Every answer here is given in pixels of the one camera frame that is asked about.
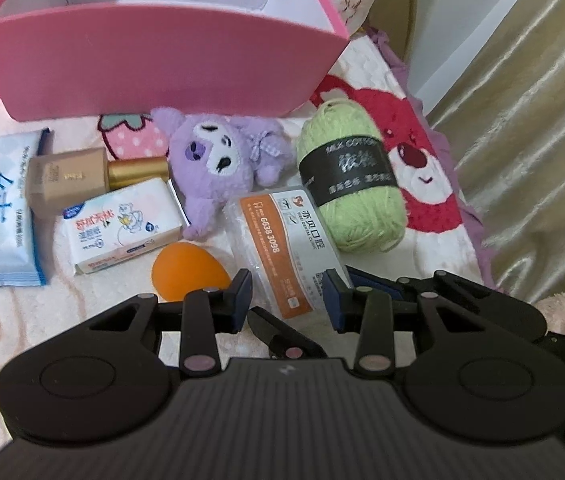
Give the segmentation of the blue white tissue pack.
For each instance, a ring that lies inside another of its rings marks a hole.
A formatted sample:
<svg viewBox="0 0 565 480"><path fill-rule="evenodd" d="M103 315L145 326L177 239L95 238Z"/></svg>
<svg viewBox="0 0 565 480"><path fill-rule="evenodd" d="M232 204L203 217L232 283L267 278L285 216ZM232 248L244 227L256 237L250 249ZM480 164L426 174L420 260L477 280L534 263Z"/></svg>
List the blue white tissue pack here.
<svg viewBox="0 0 565 480"><path fill-rule="evenodd" d="M45 128L0 136L0 287L46 284L25 185L28 164L48 133Z"/></svg>

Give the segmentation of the golden satin curtain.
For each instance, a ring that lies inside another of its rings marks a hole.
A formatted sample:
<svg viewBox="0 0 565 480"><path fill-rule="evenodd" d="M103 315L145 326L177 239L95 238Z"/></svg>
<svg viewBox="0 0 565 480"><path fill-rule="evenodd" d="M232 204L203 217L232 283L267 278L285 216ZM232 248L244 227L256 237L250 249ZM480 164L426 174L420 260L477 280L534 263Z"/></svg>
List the golden satin curtain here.
<svg viewBox="0 0 565 480"><path fill-rule="evenodd" d="M496 284L528 302L565 292L565 0L517 0L429 119Z"/></svg>

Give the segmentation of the green yarn ball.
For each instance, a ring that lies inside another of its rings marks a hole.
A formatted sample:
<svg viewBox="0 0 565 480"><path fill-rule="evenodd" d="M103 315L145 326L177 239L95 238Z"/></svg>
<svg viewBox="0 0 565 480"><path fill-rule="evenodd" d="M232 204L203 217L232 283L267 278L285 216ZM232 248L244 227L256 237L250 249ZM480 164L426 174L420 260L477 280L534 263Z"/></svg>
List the green yarn ball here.
<svg viewBox="0 0 565 480"><path fill-rule="evenodd" d="M341 252L387 252L407 210L381 133L360 104L322 103L296 141L299 176Z"/></svg>

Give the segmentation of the orange white floss pack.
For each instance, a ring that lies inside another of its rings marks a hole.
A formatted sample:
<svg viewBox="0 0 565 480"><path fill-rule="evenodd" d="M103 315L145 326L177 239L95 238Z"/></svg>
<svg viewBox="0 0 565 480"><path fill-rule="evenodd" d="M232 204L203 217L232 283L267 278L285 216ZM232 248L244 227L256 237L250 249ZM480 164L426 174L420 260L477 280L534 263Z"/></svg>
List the orange white floss pack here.
<svg viewBox="0 0 565 480"><path fill-rule="evenodd" d="M341 255L302 185L229 200L222 210L232 255L251 271L255 304L288 320L325 310L322 275L351 285Z"/></svg>

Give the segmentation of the purple plush toy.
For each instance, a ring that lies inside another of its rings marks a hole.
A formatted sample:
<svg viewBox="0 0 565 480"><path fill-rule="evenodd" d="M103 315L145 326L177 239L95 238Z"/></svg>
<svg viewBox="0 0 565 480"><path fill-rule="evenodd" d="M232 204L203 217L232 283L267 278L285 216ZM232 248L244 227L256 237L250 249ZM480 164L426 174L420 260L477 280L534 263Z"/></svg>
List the purple plush toy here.
<svg viewBox="0 0 565 480"><path fill-rule="evenodd" d="M295 164L295 151L276 119L185 114L173 107L150 112L168 137L168 163L183 196L183 237L200 240L214 229L217 212L258 185L270 188Z"/></svg>

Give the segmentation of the beige foundation bottle gold cap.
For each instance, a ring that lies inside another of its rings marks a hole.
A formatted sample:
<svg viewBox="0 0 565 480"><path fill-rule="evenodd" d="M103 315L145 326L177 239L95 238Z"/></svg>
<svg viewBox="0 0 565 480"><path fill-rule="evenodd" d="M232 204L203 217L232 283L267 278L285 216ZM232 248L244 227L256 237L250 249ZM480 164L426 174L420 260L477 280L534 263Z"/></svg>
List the beige foundation bottle gold cap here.
<svg viewBox="0 0 565 480"><path fill-rule="evenodd" d="M109 160L104 148L33 157L26 172L28 206L40 218L125 186L170 177L165 156Z"/></svg>

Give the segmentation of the white wet wipes pack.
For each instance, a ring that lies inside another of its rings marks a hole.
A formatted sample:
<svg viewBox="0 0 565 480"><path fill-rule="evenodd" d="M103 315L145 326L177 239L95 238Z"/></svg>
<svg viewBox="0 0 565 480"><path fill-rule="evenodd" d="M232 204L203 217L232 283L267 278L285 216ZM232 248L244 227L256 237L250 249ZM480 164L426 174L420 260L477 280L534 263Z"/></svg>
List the white wet wipes pack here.
<svg viewBox="0 0 565 480"><path fill-rule="evenodd" d="M66 208L62 218L76 274L92 274L175 243L187 225L173 183L159 178Z"/></svg>

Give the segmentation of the orange makeup sponge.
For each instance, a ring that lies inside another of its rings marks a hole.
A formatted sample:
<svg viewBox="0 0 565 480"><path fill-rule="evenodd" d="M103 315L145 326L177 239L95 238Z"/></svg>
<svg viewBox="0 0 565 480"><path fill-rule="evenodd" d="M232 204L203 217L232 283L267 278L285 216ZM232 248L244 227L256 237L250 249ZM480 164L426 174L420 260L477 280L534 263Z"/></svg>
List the orange makeup sponge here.
<svg viewBox="0 0 565 480"><path fill-rule="evenodd" d="M189 292L225 289L232 282L224 266L204 248L187 242L164 247L151 270L151 281L166 301L182 301Z"/></svg>

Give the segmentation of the pink cardboard box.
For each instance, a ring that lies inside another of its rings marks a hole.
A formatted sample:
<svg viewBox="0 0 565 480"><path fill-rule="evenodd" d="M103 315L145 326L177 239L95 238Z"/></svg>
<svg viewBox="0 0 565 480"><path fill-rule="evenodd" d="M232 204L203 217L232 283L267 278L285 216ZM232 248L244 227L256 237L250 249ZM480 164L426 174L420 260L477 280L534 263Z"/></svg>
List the pink cardboard box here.
<svg viewBox="0 0 565 480"><path fill-rule="evenodd" d="M280 117L348 38L330 0L0 0L0 98L20 122L158 106Z"/></svg>

